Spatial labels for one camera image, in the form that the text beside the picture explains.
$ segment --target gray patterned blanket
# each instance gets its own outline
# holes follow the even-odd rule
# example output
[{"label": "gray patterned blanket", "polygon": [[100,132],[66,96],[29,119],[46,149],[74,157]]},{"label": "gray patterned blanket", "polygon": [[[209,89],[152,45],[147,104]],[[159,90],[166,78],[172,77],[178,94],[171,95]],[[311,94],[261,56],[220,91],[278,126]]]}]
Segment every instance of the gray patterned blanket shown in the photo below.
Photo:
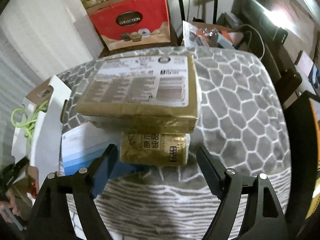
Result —
[{"label": "gray patterned blanket", "polygon": [[[291,160],[284,115],[265,67],[253,54],[216,48],[165,47],[94,60],[61,73],[71,89],[64,115],[66,132],[83,122],[73,109],[89,76],[111,58],[140,55],[193,55],[202,91],[202,116],[191,134],[188,164],[152,167],[108,182],[95,200],[106,227],[138,239],[201,239],[220,201],[211,195],[196,163],[205,145],[226,167],[242,174],[268,175],[283,210],[289,198]],[[76,212],[72,196],[69,208]],[[245,210],[241,198],[230,239]]]}]

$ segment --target green rope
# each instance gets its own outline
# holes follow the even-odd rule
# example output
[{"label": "green rope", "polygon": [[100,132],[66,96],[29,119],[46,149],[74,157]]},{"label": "green rope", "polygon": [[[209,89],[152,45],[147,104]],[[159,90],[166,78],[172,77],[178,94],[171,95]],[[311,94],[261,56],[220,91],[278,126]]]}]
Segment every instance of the green rope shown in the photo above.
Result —
[{"label": "green rope", "polygon": [[38,118],[38,113],[40,111],[42,112],[45,112],[47,110],[47,107],[48,107],[48,103],[49,101],[45,101],[43,102],[39,107],[37,107],[32,115],[32,118],[30,121],[27,121],[25,123],[17,123],[13,120],[13,117],[15,115],[15,113],[17,112],[22,112],[24,114],[26,114],[26,111],[22,108],[17,108],[15,109],[12,114],[11,114],[11,123],[14,127],[16,128],[24,128],[24,130],[26,131],[26,134],[25,134],[25,137],[28,138],[28,142],[29,144],[31,145],[31,142],[32,142],[32,139],[33,139],[33,131],[35,129],[35,126],[36,126],[36,121],[37,121],[37,118]]}]

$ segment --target red gift bag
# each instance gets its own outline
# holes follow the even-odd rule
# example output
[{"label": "red gift bag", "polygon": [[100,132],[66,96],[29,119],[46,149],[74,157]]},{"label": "red gift bag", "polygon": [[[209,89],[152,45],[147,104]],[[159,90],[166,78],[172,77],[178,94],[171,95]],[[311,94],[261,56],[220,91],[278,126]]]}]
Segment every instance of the red gift bag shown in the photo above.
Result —
[{"label": "red gift bag", "polygon": [[110,50],[170,42],[166,0],[109,0],[87,13]]}]

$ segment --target white curtain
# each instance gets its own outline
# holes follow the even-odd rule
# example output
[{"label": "white curtain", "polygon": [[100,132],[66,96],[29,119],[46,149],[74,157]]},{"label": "white curtain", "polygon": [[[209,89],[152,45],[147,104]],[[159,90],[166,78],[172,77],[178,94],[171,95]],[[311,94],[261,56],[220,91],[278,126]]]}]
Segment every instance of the white curtain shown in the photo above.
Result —
[{"label": "white curtain", "polygon": [[0,29],[0,170],[14,160],[11,157],[14,133],[11,113],[21,107],[24,97],[41,82]]},{"label": "white curtain", "polygon": [[99,56],[80,0],[10,0],[0,15],[0,168],[12,163],[10,116],[51,76]]},{"label": "white curtain", "polygon": [[103,48],[80,0],[10,0],[0,27],[43,80],[97,58]]}]

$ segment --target metal screw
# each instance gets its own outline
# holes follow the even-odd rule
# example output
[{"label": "metal screw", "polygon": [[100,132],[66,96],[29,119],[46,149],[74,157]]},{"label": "metal screw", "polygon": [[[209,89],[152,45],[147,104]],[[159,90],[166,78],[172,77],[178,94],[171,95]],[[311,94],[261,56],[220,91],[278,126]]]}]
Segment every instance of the metal screw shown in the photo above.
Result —
[{"label": "metal screw", "polygon": [[264,173],[259,174],[260,179],[266,179],[268,176]]},{"label": "metal screw", "polygon": [[79,173],[84,174],[88,171],[88,169],[86,167],[83,167],[81,169],[79,169]]},{"label": "metal screw", "polygon": [[229,175],[234,175],[234,174],[236,174],[236,171],[235,171],[234,169],[232,169],[232,168],[228,168],[228,169],[227,169],[227,173],[228,173]]},{"label": "metal screw", "polygon": [[52,173],[49,173],[49,174],[48,174],[47,178],[48,178],[48,179],[53,179],[54,176],[56,176],[56,175],[52,172]]}]

